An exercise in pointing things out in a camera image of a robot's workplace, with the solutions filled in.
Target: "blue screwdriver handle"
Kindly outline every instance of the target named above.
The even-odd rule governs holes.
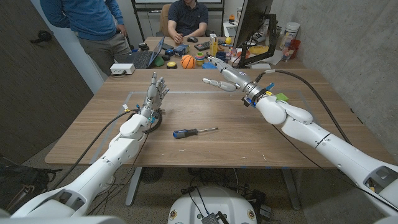
[[[173,136],[176,139],[186,138],[186,137],[193,136],[193,135],[198,135],[198,130],[196,128],[195,129],[191,129],[191,130],[184,129],[184,130],[179,130],[179,131],[174,131],[173,132]]]

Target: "screwdriver shaft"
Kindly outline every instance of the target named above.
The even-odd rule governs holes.
[[[203,129],[203,130],[198,130],[198,132],[214,131],[214,130],[218,130],[218,128]]]

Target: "computer monitor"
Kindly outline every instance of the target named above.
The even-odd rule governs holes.
[[[238,48],[242,45],[242,54],[238,63],[239,68],[244,68],[247,64],[258,62],[259,60],[271,57],[274,55],[276,47],[276,15],[269,14],[271,10],[272,0],[244,0],[241,17],[234,38],[233,48]],[[246,41],[250,41],[253,34],[255,34],[269,19],[269,50],[266,53],[246,58],[246,52],[249,45]]]

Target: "man in blue shirt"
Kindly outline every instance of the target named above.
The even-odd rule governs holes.
[[[174,42],[182,44],[182,37],[205,35],[208,22],[209,12],[204,4],[196,0],[179,0],[170,6],[167,28]]]
[[[114,59],[123,62],[131,52],[116,0],[40,0],[40,4],[52,25],[75,32],[85,52],[105,74],[111,74]]]

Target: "wooden table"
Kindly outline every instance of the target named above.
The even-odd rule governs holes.
[[[188,54],[190,54],[190,55],[192,55],[194,57],[199,52],[194,47],[194,45],[195,44],[200,44],[200,43],[203,43],[203,42],[206,42],[206,41],[210,40],[210,37],[197,37],[197,38],[198,38],[198,42],[197,43],[188,42],[186,37],[184,37],[184,42],[183,42],[183,44],[189,45],[190,51],[188,52]],[[225,40],[225,38],[226,37],[219,37],[220,40]],[[161,40],[161,37],[148,37],[148,38],[146,38],[145,43],[148,45],[149,50],[154,50],[156,45],[159,43],[160,40]],[[176,48],[176,46],[178,46],[174,42],[174,40],[171,39],[170,37],[165,37],[164,42],[166,44],[169,44],[169,45],[175,47],[175,48]],[[209,52],[209,50],[203,50],[201,52],[206,54],[206,51]],[[164,50],[162,50],[159,55],[164,55]],[[181,66],[180,61],[181,61],[181,57],[174,55],[174,56],[171,56],[171,59],[168,62],[175,62],[175,63],[177,63],[177,69],[183,69],[182,66]],[[163,66],[156,67],[156,68],[166,69],[166,64],[167,64],[167,62],[165,62],[165,64]],[[271,65],[270,64],[270,66],[271,66],[271,68],[274,68],[274,69],[295,69],[295,68],[296,69],[304,69],[305,68],[303,63],[301,63],[300,60],[297,59],[297,58],[292,59],[292,60],[290,60],[288,62],[280,61],[277,65]]]
[[[316,70],[288,70],[308,80],[326,104],[355,147],[382,161],[395,164],[391,155],[353,114],[336,91]],[[103,126],[121,112],[121,105],[141,105],[153,72],[164,77],[170,88],[163,100],[166,114],[159,129],[149,134],[136,166],[157,167],[247,167],[247,168],[316,168],[297,152],[254,108],[243,106],[243,93],[223,92],[204,84],[202,78],[221,80],[217,70],[136,70],[124,78],[109,77],[97,94],[79,114],[65,134],[45,158],[49,164],[72,164],[99,133]],[[245,70],[255,79],[259,70]],[[315,95],[293,77],[272,73],[260,85],[275,83],[274,93],[282,92],[289,103],[311,112],[315,121],[340,136]],[[110,140],[119,132],[127,116],[118,119],[97,140],[80,164],[88,164],[102,155]],[[185,139],[174,139],[179,129],[220,130],[200,133]],[[293,140],[308,157],[320,166],[334,168],[310,146]]]

